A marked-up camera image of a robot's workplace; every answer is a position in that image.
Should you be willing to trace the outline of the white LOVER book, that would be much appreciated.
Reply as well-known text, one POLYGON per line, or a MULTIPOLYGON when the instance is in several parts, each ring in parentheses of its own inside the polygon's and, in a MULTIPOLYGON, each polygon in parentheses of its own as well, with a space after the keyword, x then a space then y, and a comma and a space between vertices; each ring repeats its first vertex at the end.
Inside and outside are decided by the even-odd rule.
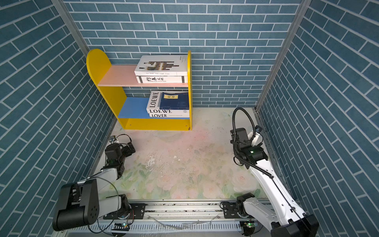
POLYGON ((159 113, 159 114, 149 114, 149 116, 151 117, 151 118, 176 118, 176 119, 183 119, 183 118, 190 118, 189 117, 189 114, 163 114, 163 113, 159 113))

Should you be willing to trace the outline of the white LOEWE book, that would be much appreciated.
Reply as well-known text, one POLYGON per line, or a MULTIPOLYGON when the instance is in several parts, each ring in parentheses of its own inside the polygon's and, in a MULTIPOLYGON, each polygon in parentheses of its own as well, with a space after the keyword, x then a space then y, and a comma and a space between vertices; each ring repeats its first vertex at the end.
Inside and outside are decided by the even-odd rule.
POLYGON ((149 101, 147 104, 147 112, 148 114, 190 114, 189 109, 188 110, 163 110, 159 108, 160 105, 160 99, 161 94, 163 92, 179 92, 179 91, 152 91, 149 97, 149 101))

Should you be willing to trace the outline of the navy blue book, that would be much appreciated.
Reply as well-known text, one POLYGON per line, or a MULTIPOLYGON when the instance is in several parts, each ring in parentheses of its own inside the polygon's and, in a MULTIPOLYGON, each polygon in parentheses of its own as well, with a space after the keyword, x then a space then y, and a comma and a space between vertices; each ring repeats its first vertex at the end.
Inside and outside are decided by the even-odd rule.
POLYGON ((163 92, 160 99, 160 109, 163 110, 188 110, 188 92, 163 92))

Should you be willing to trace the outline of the Heritage Cultural book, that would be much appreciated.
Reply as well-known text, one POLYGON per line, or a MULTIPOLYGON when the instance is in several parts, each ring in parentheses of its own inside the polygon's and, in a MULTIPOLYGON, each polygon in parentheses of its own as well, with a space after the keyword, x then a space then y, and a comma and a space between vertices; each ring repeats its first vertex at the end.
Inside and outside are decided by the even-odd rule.
POLYGON ((137 76, 140 84, 182 84, 188 82, 187 76, 137 76))

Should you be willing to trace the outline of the white brown-pattern book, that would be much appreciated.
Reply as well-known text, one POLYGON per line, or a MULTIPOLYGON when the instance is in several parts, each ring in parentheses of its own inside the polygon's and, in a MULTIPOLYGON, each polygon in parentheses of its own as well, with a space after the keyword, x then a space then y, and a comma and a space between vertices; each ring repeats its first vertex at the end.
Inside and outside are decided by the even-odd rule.
POLYGON ((136 76, 187 76, 187 55, 144 55, 134 70, 136 76))

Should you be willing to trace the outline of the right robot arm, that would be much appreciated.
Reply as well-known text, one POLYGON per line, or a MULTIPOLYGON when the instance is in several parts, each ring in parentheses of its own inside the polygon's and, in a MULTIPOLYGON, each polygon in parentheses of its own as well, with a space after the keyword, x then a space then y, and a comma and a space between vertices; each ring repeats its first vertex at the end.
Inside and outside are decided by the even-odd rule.
POLYGON ((237 198, 237 208, 242 217, 252 216, 260 222, 273 237, 314 237, 319 222, 313 214, 307 214, 290 195, 274 171, 268 155, 259 138, 262 128, 256 126, 249 113, 241 107, 232 114, 231 144, 234 161, 246 167, 257 179, 273 209, 261 204, 251 193, 237 198), (236 128, 235 117, 242 111, 252 125, 252 131, 236 128))

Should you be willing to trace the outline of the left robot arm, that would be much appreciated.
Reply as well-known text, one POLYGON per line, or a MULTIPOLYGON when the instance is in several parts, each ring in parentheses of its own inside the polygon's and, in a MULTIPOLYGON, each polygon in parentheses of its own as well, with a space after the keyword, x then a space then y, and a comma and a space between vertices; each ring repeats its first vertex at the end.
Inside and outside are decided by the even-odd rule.
POLYGON ((134 218, 134 210, 125 194, 99 199, 99 191, 120 179, 124 173, 125 159, 135 153, 131 142, 112 143, 105 149, 106 163, 101 170, 76 183, 60 189, 52 221, 54 231, 64 231, 91 226, 101 217, 111 220, 134 218))

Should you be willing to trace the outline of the yellow pink blue bookshelf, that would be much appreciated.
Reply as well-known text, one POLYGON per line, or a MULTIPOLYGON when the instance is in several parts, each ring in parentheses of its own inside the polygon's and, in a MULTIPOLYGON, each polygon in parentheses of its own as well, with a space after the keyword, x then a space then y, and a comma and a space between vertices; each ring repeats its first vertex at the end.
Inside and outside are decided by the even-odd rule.
POLYGON ((182 84, 140 84, 137 65, 113 65, 100 49, 91 50, 86 59, 88 74, 125 130, 192 130, 191 53, 188 56, 188 82, 182 84), (146 110, 152 91, 188 91, 189 118, 151 118, 146 110))

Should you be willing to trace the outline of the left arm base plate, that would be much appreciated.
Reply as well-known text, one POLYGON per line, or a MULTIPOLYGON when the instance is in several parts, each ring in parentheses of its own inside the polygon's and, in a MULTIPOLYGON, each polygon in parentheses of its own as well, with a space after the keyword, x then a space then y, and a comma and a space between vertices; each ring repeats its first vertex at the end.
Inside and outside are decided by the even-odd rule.
POLYGON ((104 220, 142 220, 145 215, 145 203, 132 203, 127 209, 111 212, 102 217, 104 220))

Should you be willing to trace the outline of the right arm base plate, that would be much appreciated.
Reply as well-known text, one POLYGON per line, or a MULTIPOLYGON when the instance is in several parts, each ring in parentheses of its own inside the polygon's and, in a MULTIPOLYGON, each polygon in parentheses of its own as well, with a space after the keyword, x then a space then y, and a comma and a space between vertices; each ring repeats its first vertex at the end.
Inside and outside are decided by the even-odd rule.
POLYGON ((222 210, 225 219, 255 218, 254 216, 249 215, 244 211, 242 204, 238 204, 236 202, 221 201, 219 203, 219 207, 222 210))

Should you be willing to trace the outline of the aluminium front rail frame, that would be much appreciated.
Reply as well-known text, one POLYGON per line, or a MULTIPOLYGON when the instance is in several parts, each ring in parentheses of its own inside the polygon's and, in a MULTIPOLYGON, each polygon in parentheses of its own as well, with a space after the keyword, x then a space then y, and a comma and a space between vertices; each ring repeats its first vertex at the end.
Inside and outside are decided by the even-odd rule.
MULTIPOLYGON (((264 206, 273 209, 269 201, 257 199, 264 206)), ((91 226, 76 227, 57 232, 128 237, 133 234, 154 235, 237 231, 243 236, 249 237, 258 233, 261 228, 265 228, 255 218, 225 219, 219 207, 220 202, 217 201, 149 201, 133 203, 146 204, 145 215, 142 220, 104 220, 101 217, 91 226)))

